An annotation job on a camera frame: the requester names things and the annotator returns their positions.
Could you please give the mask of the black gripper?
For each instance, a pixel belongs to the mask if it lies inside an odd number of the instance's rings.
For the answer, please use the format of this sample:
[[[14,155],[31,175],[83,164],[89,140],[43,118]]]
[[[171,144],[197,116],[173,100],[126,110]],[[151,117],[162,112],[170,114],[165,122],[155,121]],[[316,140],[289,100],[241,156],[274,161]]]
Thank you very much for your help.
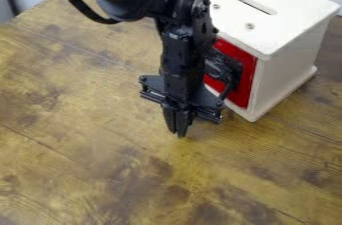
[[[183,138],[197,117],[221,121],[223,104],[205,87],[205,58],[213,40],[199,41],[190,27],[161,32],[163,51],[159,75],[146,75],[142,96],[161,104],[169,130]]]

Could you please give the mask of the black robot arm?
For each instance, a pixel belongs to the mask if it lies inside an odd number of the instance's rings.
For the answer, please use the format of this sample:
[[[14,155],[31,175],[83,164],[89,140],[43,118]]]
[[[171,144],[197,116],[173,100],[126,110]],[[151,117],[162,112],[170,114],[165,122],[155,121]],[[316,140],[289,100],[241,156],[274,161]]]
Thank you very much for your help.
[[[141,96],[158,103],[171,133],[185,137],[197,118],[221,121],[222,101],[205,87],[207,58],[215,52],[218,29],[210,0],[69,0],[102,24],[155,21],[162,40],[161,69],[143,75]]]

